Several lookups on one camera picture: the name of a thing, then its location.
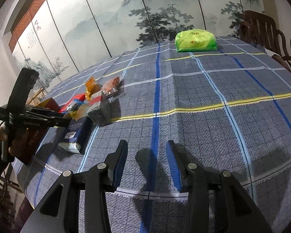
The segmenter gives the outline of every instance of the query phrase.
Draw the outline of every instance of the tablecloth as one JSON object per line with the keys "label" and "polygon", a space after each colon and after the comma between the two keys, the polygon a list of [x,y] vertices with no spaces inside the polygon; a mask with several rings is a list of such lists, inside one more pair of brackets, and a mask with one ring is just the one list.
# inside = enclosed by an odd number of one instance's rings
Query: tablecloth
{"label": "tablecloth", "polygon": [[[121,185],[106,194],[112,232],[180,233],[187,194],[176,191],[170,176],[165,148],[172,139],[206,170],[231,171],[274,233],[281,232],[291,220],[291,74],[241,40],[217,37],[217,44],[218,51],[193,53],[177,53],[174,42],[146,46],[54,87],[47,97],[61,105],[84,92],[91,76],[100,84],[121,78],[113,123],[92,127],[83,154],[60,150],[62,128],[50,128],[29,166],[13,163],[31,204],[64,170],[90,169],[125,139]],[[79,229],[84,232],[83,192]]]}

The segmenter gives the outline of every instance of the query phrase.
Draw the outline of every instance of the silver bolt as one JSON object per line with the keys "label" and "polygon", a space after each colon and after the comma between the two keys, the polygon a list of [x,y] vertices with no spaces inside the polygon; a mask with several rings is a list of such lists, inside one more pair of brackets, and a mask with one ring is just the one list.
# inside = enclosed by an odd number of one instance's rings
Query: silver bolt
{"label": "silver bolt", "polygon": [[190,169],[196,169],[196,168],[197,168],[197,165],[194,164],[194,163],[189,163],[187,166],[188,166],[188,168],[190,168]]}
{"label": "silver bolt", "polygon": [[230,177],[231,176],[230,171],[227,171],[227,170],[223,171],[222,174],[223,174],[224,177]]}
{"label": "silver bolt", "polygon": [[104,168],[106,168],[106,164],[105,163],[99,163],[98,165],[97,165],[97,168],[98,169],[104,169]]}
{"label": "silver bolt", "polygon": [[66,170],[63,172],[64,177],[68,177],[68,176],[70,176],[70,174],[71,174],[71,171],[69,171],[69,170]]}

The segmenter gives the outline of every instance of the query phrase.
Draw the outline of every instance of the brown woven border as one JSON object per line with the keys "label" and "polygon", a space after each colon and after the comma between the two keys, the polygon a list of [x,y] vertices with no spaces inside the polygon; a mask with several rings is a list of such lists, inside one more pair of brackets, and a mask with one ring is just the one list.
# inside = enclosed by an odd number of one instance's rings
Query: brown woven border
{"label": "brown woven border", "polygon": [[15,27],[11,40],[9,42],[9,47],[11,52],[14,51],[14,48],[16,46],[16,43],[19,39],[19,37],[22,35],[26,27],[30,24],[30,22],[33,20],[33,17],[36,15],[42,4],[45,2],[45,0],[34,0],[32,4],[30,5],[30,8],[25,13],[25,15],[22,17],[22,19],[19,21],[17,26]]}

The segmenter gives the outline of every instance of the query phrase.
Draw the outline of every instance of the yellow stripe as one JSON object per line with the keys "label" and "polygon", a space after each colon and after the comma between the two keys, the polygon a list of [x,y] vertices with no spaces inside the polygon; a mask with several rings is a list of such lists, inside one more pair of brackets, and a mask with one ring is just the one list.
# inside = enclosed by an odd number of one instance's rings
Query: yellow stripe
{"label": "yellow stripe", "polygon": [[[265,54],[265,53],[244,53],[244,52],[238,52],[238,53],[213,53],[213,54],[199,54],[199,55],[194,55],[194,57],[211,56],[211,55],[234,55],[234,54],[252,54],[252,55],[261,55],[261,54]],[[184,57],[184,58],[177,58],[177,59],[161,60],[160,62],[162,62],[162,61],[170,61],[170,60],[183,60],[183,59],[188,59],[188,58],[191,58],[191,56],[187,56],[187,57]],[[123,68],[123,69],[117,70],[117,71],[115,71],[115,72],[113,72],[113,73],[106,74],[106,75],[102,75],[100,78],[102,78],[102,77],[109,77],[109,76],[111,76],[111,75],[114,75],[114,74],[117,74],[117,73],[119,73],[119,72],[122,72],[122,71],[124,71],[125,69],[127,70],[127,69],[130,69],[130,68],[133,68],[133,67],[139,66],[139,65],[147,64],[147,63],[149,63],[149,62],[146,62],[146,63],[140,63],[140,64],[136,64],[136,65],[132,65],[132,66],[130,66],[130,67],[127,67],[127,68]],[[69,91],[71,91],[71,90],[77,89],[78,87],[81,87],[81,86],[83,86],[83,85],[85,85],[85,83],[82,84],[82,85],[80,85],[80,86],[77,86],[77,87],[75,87],[75,88],[73,88],[73,89],[69,89],[69,90],[67,90],[67,91],[61,92],[60,94],[54,96],[53,98],[56,98],[56,97],[58,97],[58,96],[60,96],[60,95],[62,95],[62,94],[64,94],[64,93],[66,93],[66,92],[69,92]]]}
{"label": "yellow stripe", "polygon": [[[263,97],[253,98],[253,99],[232,101],[232,102],[227,103],[227,106],[231,106],[231,107],[242,106],[242,105],[247,105],[247,104],[271,101],[274,99],[285,99],[285,98],[290,98],[290,97],[291,97],[291,93],[274,95],[274,96],[263,96]],[[160,113],[150,113],[150,114],[145,114],[145,115],[124,116],[124,117],[114,118],[111,121],[115,122],[115,121],[137,120],[137,119],[154,118],[154,117],[165,117],[174,113],[198,113],[198,112],[203,112],[203,111],[221,109],[223,107],[224,107],[224,104],[219,103],[219,104],[198,107],[198,108],[175,108],[175,109],[172,109],[166,112],[160,112]]]}
{"label": "yellow stripe", "polygon": [[[197,54],[197,55],[193,55],[193,57],[213,56],[213,55],[235,55],[235,54],[262,55],[262,54],[265,54],[265,53],[246,53],[246,52],[236,52],[236,53],[211,53],[211,54]],[[189,58],[192,58],[192,56],[186,56],[186,57],[183,57],[183,58],[176,58],[176,59],[169,59],[169,60],[164,60],[164,61],[184,60],[184,59],[189,59]]]}

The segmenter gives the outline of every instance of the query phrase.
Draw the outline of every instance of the yellow-green plastic package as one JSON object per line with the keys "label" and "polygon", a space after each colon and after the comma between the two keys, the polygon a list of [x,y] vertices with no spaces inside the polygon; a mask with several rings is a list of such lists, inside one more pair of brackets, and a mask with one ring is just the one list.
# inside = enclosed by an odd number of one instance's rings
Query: yellow-green plastic package
{"label": "yellow-green plastic package", "polygon": [[177,52],[217,50],[215,36],[208,31],[199,29],[179,32],[176,35],[175,44]]}

